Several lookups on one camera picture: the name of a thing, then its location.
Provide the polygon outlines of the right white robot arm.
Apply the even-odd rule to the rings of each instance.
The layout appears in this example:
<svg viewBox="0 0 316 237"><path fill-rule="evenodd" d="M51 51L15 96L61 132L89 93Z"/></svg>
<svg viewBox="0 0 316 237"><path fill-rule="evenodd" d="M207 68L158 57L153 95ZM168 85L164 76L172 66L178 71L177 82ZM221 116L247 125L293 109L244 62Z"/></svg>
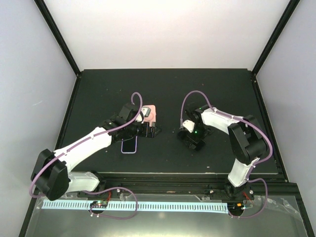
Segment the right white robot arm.
<svg viewBox="0 0 316 237"><path fill-rule="evenodd" d="M211 134L211 127L228 134L235 161L223 192L229 199L237 198L242 194L256 163L271 155L271 143L257 119L254 116L229 115L208 105L187 109L185 113L189 119L180 120L177 137L192 150L199 151L205 146L204 139Z"/></svg>

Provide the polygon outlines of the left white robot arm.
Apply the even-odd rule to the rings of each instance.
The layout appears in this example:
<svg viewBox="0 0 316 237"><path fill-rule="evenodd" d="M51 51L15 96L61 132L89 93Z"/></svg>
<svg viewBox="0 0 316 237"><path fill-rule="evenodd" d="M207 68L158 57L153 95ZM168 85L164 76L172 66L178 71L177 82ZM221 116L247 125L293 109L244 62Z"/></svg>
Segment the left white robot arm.
<svg viewBox="0 0 316 237"><path fill-rule="evenodd" d="M156 125L156 107L125 104L118 115L112 116L78 141L50 151L40 152L33 172L32 185L49 200L57 200L66 193L90 192L101 197L105 183L95 171L74 172L73 169L97 151L114 143L121 144L121 153L134 154L140 137L154 138L160 133Z"/></svg>

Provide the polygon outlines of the right frame post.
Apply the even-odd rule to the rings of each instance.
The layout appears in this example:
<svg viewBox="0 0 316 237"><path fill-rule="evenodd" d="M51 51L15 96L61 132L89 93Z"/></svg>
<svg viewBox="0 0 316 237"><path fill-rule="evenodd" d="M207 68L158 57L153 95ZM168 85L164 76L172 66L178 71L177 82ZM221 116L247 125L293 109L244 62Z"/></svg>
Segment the right frame post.
<svg viewBox="0 0 316 237"><path fill-rule="evenodd" d="M294 13L295 9L297 8L300 0L290 0L283 11L280 19L278 20L272 34L270 35L263 51L261 52L255 66L252 69L252 74L257 76L260 72L260 69L264 65L266 59L268 58L271 50L273 49L275 43L277 42L278 38L280 37L282 31L284 30L285 26L287 25L289 19L291 18L292 14Z"/></svg>

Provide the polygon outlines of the phone in purple case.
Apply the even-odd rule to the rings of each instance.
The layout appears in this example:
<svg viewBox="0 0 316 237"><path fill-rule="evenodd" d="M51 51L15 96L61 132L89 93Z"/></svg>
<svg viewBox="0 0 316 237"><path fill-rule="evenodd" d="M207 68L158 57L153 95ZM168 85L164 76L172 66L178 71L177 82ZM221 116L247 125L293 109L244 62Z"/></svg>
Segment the phone in purple case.
<svg viewBox="0 0 316 237"><path fill-rule="evenodd" d="M124 140L121 143L122 154L135 154L137 152L137 136Z"/></svg>

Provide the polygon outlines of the electronics board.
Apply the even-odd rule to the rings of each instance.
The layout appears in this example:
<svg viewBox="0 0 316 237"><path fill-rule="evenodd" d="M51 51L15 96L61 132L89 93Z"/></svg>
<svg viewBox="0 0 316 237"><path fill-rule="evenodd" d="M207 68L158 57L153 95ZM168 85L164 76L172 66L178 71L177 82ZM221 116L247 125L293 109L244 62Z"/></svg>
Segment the electronics board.
<svg viewBox="0 0 316 237"><path fill-rule="evenodd" d="M90 208L106 208L108 201L106 200L96 200L90 204Z"/></svg>
<svg viewBox="0 0 316 237"><path fill-rule="evenodd" d="M240 202L237 203L228 203L228 209L232 210L245 210L246 206Z"/></svg>

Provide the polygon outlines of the frame post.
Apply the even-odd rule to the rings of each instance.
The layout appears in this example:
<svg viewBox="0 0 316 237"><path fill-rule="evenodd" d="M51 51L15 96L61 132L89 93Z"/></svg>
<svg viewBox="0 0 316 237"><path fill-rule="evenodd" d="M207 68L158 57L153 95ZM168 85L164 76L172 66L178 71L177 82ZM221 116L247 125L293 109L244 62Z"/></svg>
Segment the frame post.
<svg viewBox="0 0 316 237"><path fill-rule="evenodd" d="M53 19L53 16L51 15L45 1L43 0L34 0L37 8L39 9L40 13L42 14L47 26L49 27L50 31L52 32L54 38L56 39L60 49L62 50L64 56L66 57L69 65L71 66L73 72L78 77L81 75L81 71L71 53L69 50L55 20Z"/></svg>
<svg viewBox="0 0 316 237"><path fill-rule="evenodd" d="M283 11L280 19L278 20L272 34L270 35L263 51L261 52L255 66L252 69L252 74L257 76L260 72L260 69L264 65L266 59L268 58L271 50L273 49L275 43L277 42L278 38L280 37L282 31L284 30L285 26L287 25L289 19L291 18L292 14L294 13L295 9L297 8L300 0L290 0Z"/></svg>

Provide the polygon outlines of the left electronics board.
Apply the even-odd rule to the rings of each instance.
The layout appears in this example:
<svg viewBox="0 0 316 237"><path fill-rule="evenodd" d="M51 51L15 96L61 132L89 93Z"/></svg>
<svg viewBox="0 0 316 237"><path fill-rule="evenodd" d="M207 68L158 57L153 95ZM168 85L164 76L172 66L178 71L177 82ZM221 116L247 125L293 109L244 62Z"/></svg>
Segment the left electronics board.
<svg viewBox="0 0 316 237"><path fill-rule="evenodd" d="M90 204L90 208L106 208L108 201L106 200L96 200Z"/></svg>

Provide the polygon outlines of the right electronics board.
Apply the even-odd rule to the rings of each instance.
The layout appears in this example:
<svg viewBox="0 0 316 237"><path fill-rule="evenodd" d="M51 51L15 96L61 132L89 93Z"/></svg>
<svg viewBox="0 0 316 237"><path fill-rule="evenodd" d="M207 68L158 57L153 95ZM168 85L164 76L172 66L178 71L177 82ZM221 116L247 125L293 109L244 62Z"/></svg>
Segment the right electronics board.
<svg viewBox="0 0 316 237"><path fill-rule="evenodd" d="M245 210L246 206L240 202L237 203L228 203L228 209L232 210Z"/></svg>

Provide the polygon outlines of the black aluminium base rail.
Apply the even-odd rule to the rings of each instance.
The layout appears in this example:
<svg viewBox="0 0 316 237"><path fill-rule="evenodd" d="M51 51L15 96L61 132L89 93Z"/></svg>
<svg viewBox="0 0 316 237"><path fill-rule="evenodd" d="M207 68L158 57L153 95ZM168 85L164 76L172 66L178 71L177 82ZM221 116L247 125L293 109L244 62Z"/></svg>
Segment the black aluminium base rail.
<svg viewBox="0 0 316 237"><path fill-rule="evenodd" d="M297 184L281 182L279 179L262 179L254 183L245 183L234 187L228 179L223 177L205 178L203 176L189 175L137 175L137 174L105 174L92 172L71 172L67 178L67 185L56 198L65 193L78 193L80 196L102 196L103 191L117 192L133 191L137 194L178 194L178 195L206 195L211 199L238 201L246 197L254 198L255 195L264 195L265 191L273 196L294 195L300 198Z"/></svg>

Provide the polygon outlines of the pink phone case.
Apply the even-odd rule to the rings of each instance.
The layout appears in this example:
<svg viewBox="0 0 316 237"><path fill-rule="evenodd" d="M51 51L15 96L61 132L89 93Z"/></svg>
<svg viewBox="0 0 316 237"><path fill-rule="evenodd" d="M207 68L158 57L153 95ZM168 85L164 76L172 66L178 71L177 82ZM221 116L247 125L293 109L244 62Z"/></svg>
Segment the pink phone case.
<svg viewBox="0 0 316 237"><path fill-rule="evenodd" d="M144 105L142 113L144 115L144 122L148 122L150 127L155 127L157 115L155 105Z"/></svg>

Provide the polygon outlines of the left frame post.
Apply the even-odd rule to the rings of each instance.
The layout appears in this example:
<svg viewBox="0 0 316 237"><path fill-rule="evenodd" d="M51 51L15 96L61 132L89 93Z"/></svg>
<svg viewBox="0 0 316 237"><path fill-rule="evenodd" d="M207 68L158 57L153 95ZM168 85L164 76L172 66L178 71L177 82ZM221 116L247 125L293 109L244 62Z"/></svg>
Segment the left frame post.
<svg viewBox="0 0 316 237"><path fill-rule="evenodd" d="M34 0L37 8L39 9L40 13L42 14L47 26L49 27L50 31L52 32L54 38L56 39L60 49L62 50L64 56L66 57L69 65L71 66L73 72L78 77L81 75L81 71L71 53L69 50L55 20L53 19L53 16L51 15L45 1L43 0Z"/></svg>

